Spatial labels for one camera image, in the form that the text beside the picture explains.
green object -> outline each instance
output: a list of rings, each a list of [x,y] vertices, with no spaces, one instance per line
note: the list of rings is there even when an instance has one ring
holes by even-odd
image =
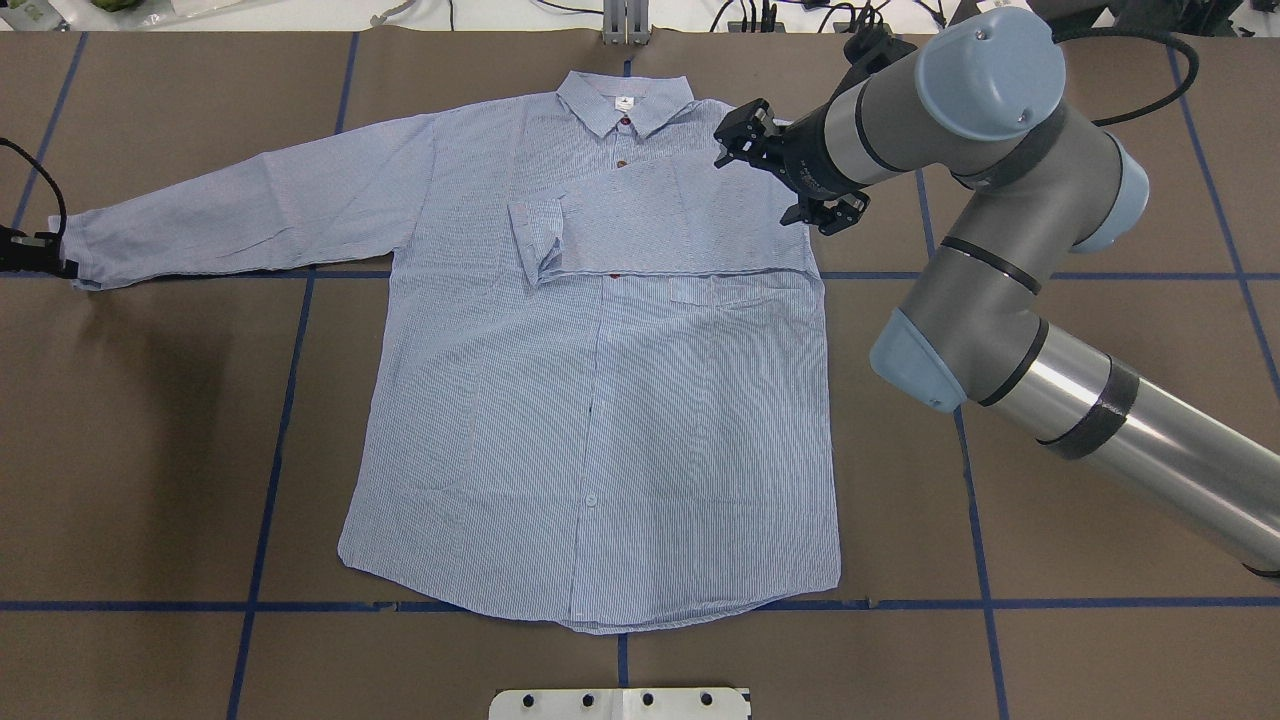
[[[95,5],[106,10],[108,13],[128,10],[129,8],[137,5],[138,3],[142,3],[142,0],[93,0]]]

shirt sleeve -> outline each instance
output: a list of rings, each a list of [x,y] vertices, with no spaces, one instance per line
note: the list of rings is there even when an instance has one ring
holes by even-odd
[[[88,290],[383,255],[408,241],[421,213],[433,123],[367,126],[72,215],[64,255]]]
[[[817,274],[804,225],[778,219],[795,193],[714,152],[636,163],[508,205],[531,284],[568,274]]]

shirt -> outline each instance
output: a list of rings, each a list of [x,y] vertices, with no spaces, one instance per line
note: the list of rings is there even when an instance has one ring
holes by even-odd
[[[710,620],[840,574],[823,288],[794,196],[713,168],[727,110],[570,73],[74,215],[65,254],[114,288],[393,252],[342,560],[589,633]]]

